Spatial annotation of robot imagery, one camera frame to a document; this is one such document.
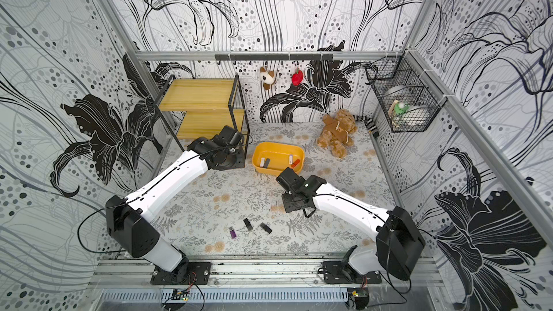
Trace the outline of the dark brown usb flash drive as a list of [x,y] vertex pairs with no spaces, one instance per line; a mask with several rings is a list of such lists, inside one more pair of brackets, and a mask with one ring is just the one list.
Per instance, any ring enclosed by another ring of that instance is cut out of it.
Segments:
[[272,229],[265,223],[261,223],[260,227],[268,234],[272,233]]

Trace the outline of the black usb flash drive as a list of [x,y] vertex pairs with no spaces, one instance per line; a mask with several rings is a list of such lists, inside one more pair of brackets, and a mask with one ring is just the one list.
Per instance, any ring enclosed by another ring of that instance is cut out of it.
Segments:
[[247,229],[249,232],[251,232],[251,231],[253,230],[253,226],[252,226],[251,222],[249,221],[249,219],[248,219],[248,218],[245,218],[245,219],[243,220],[243,222],[244,222],[244,225],[246,226],[246,229]]

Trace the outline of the purple usb flash drive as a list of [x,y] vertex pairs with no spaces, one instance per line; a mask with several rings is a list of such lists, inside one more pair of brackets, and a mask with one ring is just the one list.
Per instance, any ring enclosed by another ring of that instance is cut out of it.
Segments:
[[237,239],[238,236],[237,236],[237,234],[236,234],[236,232],[235,232],[235,230],[234,230],[233,227],[229,227],[229,233],[230,233],[230,237],[231,237],[232,239]]

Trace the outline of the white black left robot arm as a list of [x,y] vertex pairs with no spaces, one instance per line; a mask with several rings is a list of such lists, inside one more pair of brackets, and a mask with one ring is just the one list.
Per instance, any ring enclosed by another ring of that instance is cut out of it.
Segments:
[[163,272],[184,275],[189,263],[182,251],[165,240],[152,222],[181,190],[210,170],[244,167],[248,139],[230,126],[213,138],[197,138],[166,170],[148,184],[106,202],[107,233],[133,258],[145,259]]

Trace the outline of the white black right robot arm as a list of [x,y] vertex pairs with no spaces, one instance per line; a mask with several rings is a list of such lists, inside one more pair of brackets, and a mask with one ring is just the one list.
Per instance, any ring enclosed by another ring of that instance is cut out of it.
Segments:
[[341,261],[324,262],[327,284],[361,284],[369,274],[380,270],[400,281],[410,280],[426,242],[407,210],[364,203],[321,177],[305,179],[291,168],[286,168],[276,181],[285,190],[282,201],[286,213],[302,211],[309,218],[318,210],[327,212],[373,241],[368,246],[352,246]]

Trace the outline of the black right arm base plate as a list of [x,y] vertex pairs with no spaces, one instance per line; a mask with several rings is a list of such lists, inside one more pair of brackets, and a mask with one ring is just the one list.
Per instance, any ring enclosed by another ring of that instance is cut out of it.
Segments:
[[318,273],[323,275],[323,280],[327,285],[350,284],[367,286],[382,283],[382,277],[377,272],[361,275],[347,263],[339,261],[324,261],[318,269]]

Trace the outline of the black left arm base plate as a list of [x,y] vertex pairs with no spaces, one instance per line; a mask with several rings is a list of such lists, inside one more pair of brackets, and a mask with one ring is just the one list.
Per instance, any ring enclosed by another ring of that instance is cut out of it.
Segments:
[[189,261],[180,263],[172,272],[166,272],[158,266],[154,269],[151,284],[161,285],[207,285],[212,263]]

